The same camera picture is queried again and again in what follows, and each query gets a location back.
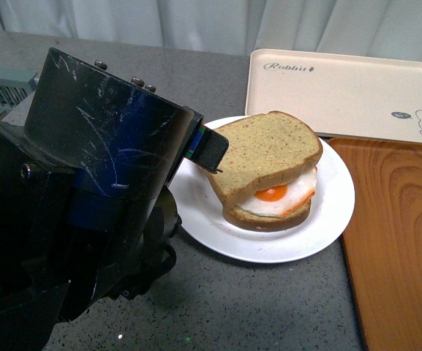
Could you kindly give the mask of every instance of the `fried egg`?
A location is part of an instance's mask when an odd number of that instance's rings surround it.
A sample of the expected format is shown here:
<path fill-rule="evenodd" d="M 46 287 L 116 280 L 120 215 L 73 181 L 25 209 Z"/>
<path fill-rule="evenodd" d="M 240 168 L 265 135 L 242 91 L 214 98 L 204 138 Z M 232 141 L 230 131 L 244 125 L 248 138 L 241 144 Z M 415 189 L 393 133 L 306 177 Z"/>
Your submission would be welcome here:
<path fill-rule="evenodd" d="M 260 190 L 237 206 L 258 216 L 282 218 L 313 197 L 316 180 L 317 168 L 315 167 L 289 184 Z"/>

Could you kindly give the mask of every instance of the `egg white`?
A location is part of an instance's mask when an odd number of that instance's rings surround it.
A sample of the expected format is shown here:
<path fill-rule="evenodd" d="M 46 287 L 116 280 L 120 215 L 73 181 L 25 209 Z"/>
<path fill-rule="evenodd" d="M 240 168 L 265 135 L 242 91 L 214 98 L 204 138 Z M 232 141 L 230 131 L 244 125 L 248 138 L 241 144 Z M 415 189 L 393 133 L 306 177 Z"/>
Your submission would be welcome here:
<path fill-rule="evenodd" d="M 313 168 L 290 182 L 287 194 L 277 201 L 260 200 L 254 195 L 237 204 L 241 209 L 258 216 L 285 217 L 301 207 L 314 194 L 317 181 L 317 168 Z"/>

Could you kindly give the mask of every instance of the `gray-green object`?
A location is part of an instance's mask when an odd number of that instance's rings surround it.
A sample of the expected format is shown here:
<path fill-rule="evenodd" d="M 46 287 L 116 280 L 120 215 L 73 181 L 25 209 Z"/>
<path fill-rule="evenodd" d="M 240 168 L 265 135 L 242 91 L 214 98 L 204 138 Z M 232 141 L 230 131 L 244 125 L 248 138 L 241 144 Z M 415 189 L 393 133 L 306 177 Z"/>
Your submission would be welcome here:
<path fill-rule="evenodd" d="M 35 90 L 36 75 L 29 69 L 0 67 L 0 112 L 8 113 Z"/>

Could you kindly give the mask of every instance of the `bread slice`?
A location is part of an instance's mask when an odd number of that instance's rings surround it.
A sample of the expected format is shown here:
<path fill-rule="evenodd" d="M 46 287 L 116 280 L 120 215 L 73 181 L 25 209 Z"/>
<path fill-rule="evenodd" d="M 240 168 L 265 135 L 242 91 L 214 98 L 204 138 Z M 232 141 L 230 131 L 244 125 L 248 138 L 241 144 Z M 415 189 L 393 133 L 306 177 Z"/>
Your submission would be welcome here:
<path fill-rule="evenodd" d="M 304 203 L 294 212 L 284 218 L 256 216 L 233 206 L 231 209 L 222 209 L 224 219 L 242 229 L 253 230 L 255 232 L 275 232 L 277 230 L 286 230 L 301 224 L 309 215 L 312 201 Z"/>
<path fill-rule="evenodd" d="M 205 171 L 224 209 L 256 191 L 289 183 L 311 170 L 323 146 L 304 122 L 280 111 L 243 118 L 215 129 L 229 140 L 221 173 Z"/>

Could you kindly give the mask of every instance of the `egg yolk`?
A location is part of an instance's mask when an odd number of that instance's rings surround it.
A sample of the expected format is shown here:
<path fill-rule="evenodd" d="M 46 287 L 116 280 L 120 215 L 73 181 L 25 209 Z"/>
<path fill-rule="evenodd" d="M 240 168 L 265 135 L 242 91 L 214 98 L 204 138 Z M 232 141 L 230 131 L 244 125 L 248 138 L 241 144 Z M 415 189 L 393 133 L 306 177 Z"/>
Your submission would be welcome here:
<path fill-rule="evenodd" d="M 281 200 L 287 194 L 287 184 L 275 186 L 266 190 L 259 190 L 255 193 L 255 197 L 262 201 Z"/>

